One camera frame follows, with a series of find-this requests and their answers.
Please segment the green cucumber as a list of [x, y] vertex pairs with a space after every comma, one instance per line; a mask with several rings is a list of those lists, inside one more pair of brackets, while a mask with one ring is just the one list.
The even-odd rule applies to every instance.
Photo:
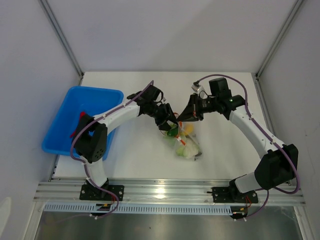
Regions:
[[166, 132], [166, 135], [171, 138], [177, 138], [181, 133], [181, 127], [173, 126], [170, 130]]

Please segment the yellow mango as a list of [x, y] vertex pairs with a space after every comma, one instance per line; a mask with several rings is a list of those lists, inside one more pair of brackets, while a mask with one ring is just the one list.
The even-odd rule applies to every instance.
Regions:
[[194, 131], [194, 125], [191, 123], [186, 123], [183, 129], [185, 135], [190, 135]]

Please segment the clear zip top bag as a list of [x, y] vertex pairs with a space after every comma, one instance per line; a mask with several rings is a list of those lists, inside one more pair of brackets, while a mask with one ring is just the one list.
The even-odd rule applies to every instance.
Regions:
[[[191, 133], [190, 135], [184, 134], [184, 126], [185, 126], [185, 124], [192, 124], [192, 123], [179, 121], [177, 124], [174, 124], [174, 123], [170, 123], [170, 124], [169, 124], [169, 125], [170, 125], [170, 129], [171, 129], [172, 127], [175, 127], [175, 126], [181, 127], [181, 132], [180, 132], [180, 135], [179, 135], [178, 137], [175, 137], [174, 144], [168, 144], [168, 143], [167, 143], [167, 145], [170, 146], [170, 147], [174, 150], [174, 152], [175, 152], [175, 145], [176, 145], [178, 142], [181, 142], [181, 143], [183, 143], [183, 144], [185, 145], [185, 141], [186, 141], [187, 139], [191, 139], [195, 144], [198, 145], [200, 151], [202, 152], [200, 143], [199, 143], [199, 141], [198, 141], [198, 139], [197, 139], [197, 135], [196, 135], [196, 133], [195, 133], [195, 128], [194, 128], [193, 133]], [[163, 133], [166, 133], [166, 132], [167, 132], [167, 131], [162, 131], [162, 130], [160, 130], [160, 133], [162, 134], [162, 136], [163, 136]]]

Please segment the white green cauliflower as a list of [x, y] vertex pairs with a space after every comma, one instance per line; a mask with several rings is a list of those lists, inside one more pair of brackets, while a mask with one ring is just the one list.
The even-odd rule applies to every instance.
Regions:
[[180, 141], [175, 145], [175, 153], [177, 156], [185, 159], [193, 159], [201, 153], [199, 146], [191, 139], [187, 138], [185, 144]]

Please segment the red chili pepper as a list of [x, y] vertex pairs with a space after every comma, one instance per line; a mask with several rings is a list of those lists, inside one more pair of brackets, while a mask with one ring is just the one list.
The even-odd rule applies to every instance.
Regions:
[[78, 124], [80, 123], [80, 120], [82, 119], [82, 117], [85, 116], [85, 115], [86, 115], [86, 112], [85, 112], [85, 111], [80, 112], [79, 118], [78, 118], [78, 122], [77, 122], [77, 124], [76, 124], [76, 126], [75, 126], [75, 129], [74, 129], [74, 131], [72, 132], [72, 134], [69, 136], [70, 139], [72, 139], [72, 138], [75, 136], [76, 131], [77, 131]]

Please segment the green lettuce piece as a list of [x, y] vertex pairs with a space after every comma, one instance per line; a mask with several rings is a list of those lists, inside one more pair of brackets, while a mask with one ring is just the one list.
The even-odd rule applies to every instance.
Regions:
[[165, 142], [167, 144], [174, 144], [175, 143], [176, 138], [174, 136], [169, 136], [166, 132], [162, 133], [162, 135], [163, 135], [163, 139], [165, 140]]

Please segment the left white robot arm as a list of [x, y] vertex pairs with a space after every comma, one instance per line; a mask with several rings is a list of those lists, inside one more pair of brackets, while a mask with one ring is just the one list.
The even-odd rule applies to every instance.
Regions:
[[80, 117], [72, 137], [70, 157], [82, 163], [86, 180], [92, 185], [90, 192], [97, 200], [105, 199], [109, 193], [105, 185], [108, 177], [103, 168], [109, 133], [141, 115], [153, 118], [160, 131], [169, 131], [179, 125], [170, 104], [164, 103], [163, 92], [152, 82], [108, 111]]

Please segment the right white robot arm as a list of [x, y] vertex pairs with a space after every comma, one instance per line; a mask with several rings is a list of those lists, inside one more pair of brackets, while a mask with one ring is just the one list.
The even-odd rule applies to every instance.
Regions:
[[210, 95], [200, 81], [193, 83], [193, 94], [179, 115], [179, 122], [197, 122], [206, 113], [217, 112], [234, 124], [249, 140], [260, 157], [256, 169], [229, 182], [228, 196], [239, 202], [251, 191], [275, 189], [285, 194], [295, 194], [300, 189], [297, 171], [299, 151], [294, 144], [285, 144], [259, 124], [249, 110], [248, 92], [233, 95], [223, 74], [209, 75]]

